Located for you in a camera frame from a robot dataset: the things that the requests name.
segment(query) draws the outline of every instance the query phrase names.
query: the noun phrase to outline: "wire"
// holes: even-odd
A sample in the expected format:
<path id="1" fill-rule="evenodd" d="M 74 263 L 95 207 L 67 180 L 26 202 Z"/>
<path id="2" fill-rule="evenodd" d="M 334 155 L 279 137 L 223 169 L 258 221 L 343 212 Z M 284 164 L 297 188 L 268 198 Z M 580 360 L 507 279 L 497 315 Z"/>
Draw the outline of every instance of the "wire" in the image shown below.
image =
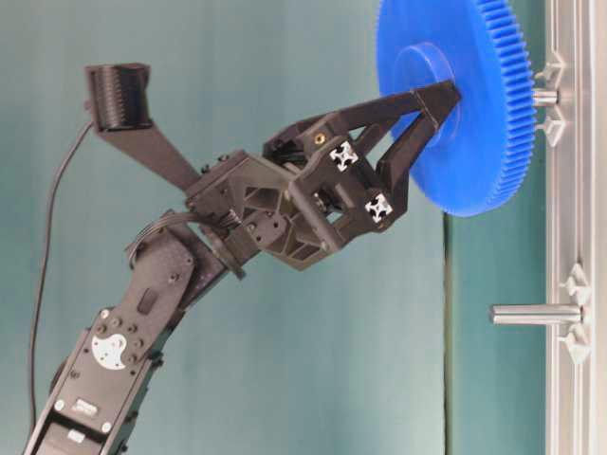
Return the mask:
<path id="1" fill-rule="evenodd" d="M 33 315 L 31 318 L 31 329 L 29 332 L 29 356 L 28 356 L 28 389 L 29 389 L 29 433 L 33 433 L 34 428 L 36 427 L 36 390 L 35 390 L 35 354 L 36 354 L 36 336 L 38 335 L 38 322 L 40 319 L 40 309 L 42 307 L 42 296 L 45 290 L 45 281 L 46 281 L 46 268 L 48 266 L 48 255 L 50 253 L 50 233 L 52 229 L 53 222 L 53 209 L 55 207 L 55 198 L 57 195 L 57 189 L 59 188 L 59 183 L 61 182 L 62 177 L 64 176 L 65 169 L 69 165 L 69 162 L 74 157 L 74 154 L 83 143 L 84 137 L 86 133 L 93 126 L 93 122 L 89 121 L 84 125 L 81 131 L 78 133 L 76 137 L 76 142 L 74 145 L 67 151 L 64 156 L 63 161 L 61 162 L 53 181 L 50 185 L 50 190 L 48 192 L 48 197 L 46 200 L 46 219 L 45 219 L 45 246 L 44 246 L 44 255 L 42 258 L 41 269 L 40 269 L 40 280 L 38 281 L 38 291 L 36 293 L 36 301 L 34 303 Z"/>

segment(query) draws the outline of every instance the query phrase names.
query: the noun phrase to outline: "metal shaft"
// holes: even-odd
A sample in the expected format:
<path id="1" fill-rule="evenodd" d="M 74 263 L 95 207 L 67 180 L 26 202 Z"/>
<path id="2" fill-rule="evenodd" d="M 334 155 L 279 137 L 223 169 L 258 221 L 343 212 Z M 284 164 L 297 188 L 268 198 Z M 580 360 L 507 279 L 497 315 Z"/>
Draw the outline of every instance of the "metal shaft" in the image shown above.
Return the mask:
<path id="1" fill-rule="evenodd" d="M 559 92 L 536 88 L 533 90 L 533 101 L 537 107 L 552 107 L 559 102 Z"/>
<path id="2" fill-rule="evenodd" d="M 493 305 L 489 320 L 497 325 L 558 325 L 581 322 L 577 305 Z"/>

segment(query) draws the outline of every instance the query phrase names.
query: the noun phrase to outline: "metal bracket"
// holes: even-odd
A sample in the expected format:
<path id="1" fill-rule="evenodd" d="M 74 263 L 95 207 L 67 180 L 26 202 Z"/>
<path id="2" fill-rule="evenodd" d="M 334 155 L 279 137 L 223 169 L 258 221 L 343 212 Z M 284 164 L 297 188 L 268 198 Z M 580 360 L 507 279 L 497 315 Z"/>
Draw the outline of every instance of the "metal bracket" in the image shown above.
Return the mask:
<path id="1" fill-rule="evenodd" d="M 606 15 L 606 2 L 546 0 L 548 64 L 536 78 L 545 81 L 537 100 L 547 105 L 538 129 L 548 152 L 548 304 L 494 307 L 491 314 L 495 323 L 547 326 L 547 455 L 607 452 Z M 558 103 L 547 102 L 553 92 Z"/>

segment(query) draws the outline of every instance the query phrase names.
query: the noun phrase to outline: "teal wall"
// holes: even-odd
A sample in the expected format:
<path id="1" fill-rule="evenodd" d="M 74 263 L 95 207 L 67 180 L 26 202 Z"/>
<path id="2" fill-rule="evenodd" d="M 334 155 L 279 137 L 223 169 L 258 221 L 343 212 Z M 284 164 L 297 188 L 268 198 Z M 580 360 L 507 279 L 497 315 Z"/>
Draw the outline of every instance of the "teal wall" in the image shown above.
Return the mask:
<path id="1" fill-rule="evenodd" d="M 0 10 L 0 454 L 28 428 L 26 350 L 46 190 L 87 115 L 83 66 L 152 66 L 151 112 L 196 166 L 377 95 L 378 0 L 19 0 Z M 116 304 L 123 247 L 181 196 L 89 137 L 60 189 L 38 396 Z M 442 215 L 298 273 L 264 257 L 184 319 L 131 440 L 140 454 L 442 454 Z"/>
<path id="2" fill-rule="evenodd" d="M 543 1 L 510 0 L 534 71 L 544 59 Z M 545 330 L 495 327 L 492 304 L 545 302 L 545 145 L 501 209 L 447 221 L 450 455 L 544 453 Z"/>

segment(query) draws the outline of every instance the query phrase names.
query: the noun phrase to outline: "robotic arm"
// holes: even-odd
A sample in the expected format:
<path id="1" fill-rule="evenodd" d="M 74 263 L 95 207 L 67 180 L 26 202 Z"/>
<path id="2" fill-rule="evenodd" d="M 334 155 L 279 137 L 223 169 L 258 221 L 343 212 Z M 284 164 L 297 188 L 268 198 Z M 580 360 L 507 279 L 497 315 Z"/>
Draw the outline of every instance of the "robotic arm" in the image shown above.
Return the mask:
<path id="1" fill-rule="evenodd" d="M 365 102 L 299 121 L 263 156 L 236 151 L 200 174 L 148 115 L 148 66 L 90 66 L 86 77 L 97 135 L 183 190 L 188 211 L 165 213 L 128 247 L 131 283 L 58 371 L 27 455 L 126 450 L 162 347 L 187 309 L 228 271 L 244 278 L 260 251 L 303 270 L 391 226 L 407 210 L 410 168 L 460 100 L 445 81 Z M 414 113 L 373 168 L 369 152 Z"/>

